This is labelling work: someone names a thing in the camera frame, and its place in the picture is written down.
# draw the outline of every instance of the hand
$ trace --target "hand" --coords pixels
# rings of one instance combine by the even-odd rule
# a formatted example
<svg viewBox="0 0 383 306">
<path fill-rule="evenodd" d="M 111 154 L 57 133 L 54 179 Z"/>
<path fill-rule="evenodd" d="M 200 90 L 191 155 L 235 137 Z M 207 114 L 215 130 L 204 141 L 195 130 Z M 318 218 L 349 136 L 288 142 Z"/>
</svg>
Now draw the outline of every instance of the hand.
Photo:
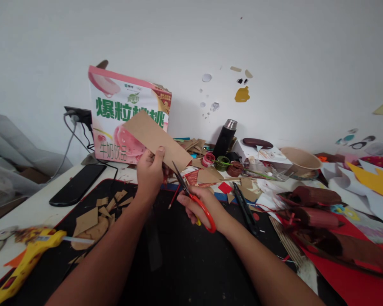
<svg viewBox="0 0 383 306">
<path fill-rule="evenodd" d="M 221 203 L 207 189 L 189 186 L 189 191 L 191 194 L 194 194 L 203 202 L 213 217 L 217 230 L 219 232 L 223 232 L 223 230 L 227 228 L 229 220 L 232 219 L 232 217 L 228 212 L 226 212 Z M 197 222 L 197 216 L 205 226 L 210 227 L 210 222 L 201 207 L 188 196 L 186 196 L 184 190 L 178 195 L 177 200 L 186 208 L 186 213 L 193 224 Z"/>
<path fill-rule="evenodd" d="M 137 195 L 142 195 L 146 199 L 155 199 L 160 186 L 163 183 L 162 163 L 165 156 L 165 148 L 159 147 L 156 155 L 150 150 L 140 158 L 137 164 Z"/>
</svg>

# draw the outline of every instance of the smartphone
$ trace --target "smartphone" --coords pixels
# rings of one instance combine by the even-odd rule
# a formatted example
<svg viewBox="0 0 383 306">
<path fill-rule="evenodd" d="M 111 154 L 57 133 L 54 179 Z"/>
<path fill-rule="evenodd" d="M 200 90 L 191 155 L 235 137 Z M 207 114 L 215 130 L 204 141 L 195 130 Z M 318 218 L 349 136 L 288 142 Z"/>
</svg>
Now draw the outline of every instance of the smartphone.
<svg viewBox="0 0 383 306">
<path fill-rule="evenodd" d="M 86 165 L 52 197 L 50 205 L 65 207 L 78 203 L 105 168 L 105 165 Z"/>
</svg>

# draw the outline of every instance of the green paint jar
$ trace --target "green paint jar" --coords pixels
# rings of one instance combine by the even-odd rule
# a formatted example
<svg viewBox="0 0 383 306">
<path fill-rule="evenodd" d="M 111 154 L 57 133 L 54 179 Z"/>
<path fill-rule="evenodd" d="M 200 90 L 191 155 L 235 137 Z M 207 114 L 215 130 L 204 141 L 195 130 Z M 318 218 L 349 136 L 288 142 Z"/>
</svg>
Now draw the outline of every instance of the green paint jar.
<svg viewBox="0 0 383 306">
<path fill-rule="evenodd" d="M 225 156 L 219 156 L 217 157 L 217 161 L 218 162 L 214 164 L 214 167 L 220 172 L 226 171 L 230 160 Z"/>
</svg>

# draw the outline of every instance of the thermos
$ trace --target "thermos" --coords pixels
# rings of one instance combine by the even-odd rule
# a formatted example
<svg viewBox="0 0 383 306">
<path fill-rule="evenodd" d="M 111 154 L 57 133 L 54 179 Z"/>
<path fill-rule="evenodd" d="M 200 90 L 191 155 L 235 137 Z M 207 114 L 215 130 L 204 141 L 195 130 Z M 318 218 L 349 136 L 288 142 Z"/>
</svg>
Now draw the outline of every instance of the thermos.
<svg viewBox="0 0 383 306">
<path fill-rule="evenodd" d="M 216 158 L 227 153 L 227 149 L 233 140 L 236 129 L 237 121 L 227 119 L 226 124 L 223 125 L 220 135 L 218 136 L 216 146 L 214 147 L 213 154 Z"/>
</svg>

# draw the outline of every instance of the desk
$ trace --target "desk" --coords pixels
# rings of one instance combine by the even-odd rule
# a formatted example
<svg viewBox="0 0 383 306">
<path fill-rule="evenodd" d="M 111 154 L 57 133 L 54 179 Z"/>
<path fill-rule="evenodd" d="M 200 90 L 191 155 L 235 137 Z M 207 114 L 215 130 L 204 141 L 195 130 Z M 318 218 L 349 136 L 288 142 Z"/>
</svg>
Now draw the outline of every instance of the desk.
<svg viewBox="0 0 383 306">
<path fill-rule="evenodd" d="M 111 162 L 110 165 L 118 168 L 117 180 L 132 180 L 131 183 L 137 184 L 136 170 L 128 169 L 127 164 Z M 20 228 L 38 225 L 55 227 L 72 209 L 74 209 L 75 205 L 69 207 L 53 207 L 48 204 L 48 201 L 83 167 L 84 166 L 82 165 L 72 167 L 27 201 L 23 202 L 20 206 L 2 217 L 0 219 L 0 230 L 14 225 L 17 225 Z M 184 170 L 183 174 L 194 170 L 193 167 L 188 167 Z M 113 178 L 115 171 L 115 169 L 107 167 L 85 195 L 91 192 L 91 190 L 104 179 Z M 289 179 L 286 182 L 276 182 L 277 185 L 288 190 L 293 190 L 298 183 L 301 184 L 293 179 Z M 215 192 L 222 193 L 217 186 L 213 186 L 213 189 Z M 24 244 L 16 244 L 12 238 L 6 242 L 0 251 L 0 279 L 11 270 L 10 267 L 3 267 L 3 265 L 19 255 L 24 249 Z"/>
</svg>

